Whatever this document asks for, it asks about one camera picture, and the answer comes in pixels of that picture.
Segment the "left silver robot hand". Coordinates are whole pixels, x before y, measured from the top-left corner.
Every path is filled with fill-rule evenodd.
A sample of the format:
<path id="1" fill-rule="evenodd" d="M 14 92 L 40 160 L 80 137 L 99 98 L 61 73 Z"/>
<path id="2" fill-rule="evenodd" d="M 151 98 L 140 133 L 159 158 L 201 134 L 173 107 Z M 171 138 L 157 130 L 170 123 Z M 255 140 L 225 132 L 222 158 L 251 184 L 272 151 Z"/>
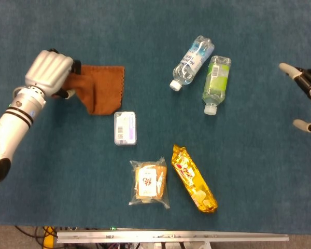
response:
<path id="1" fill-rule="evenodd" d="M 64 90 L 63 85 L 70 73 L 81 74 L 81 62 L 55 49 L 43 50 L 36 57 L 25 75 L 25 85 L 39 89 L 45 97 L 59 96 L 69 99 L 76 90 Z"/>

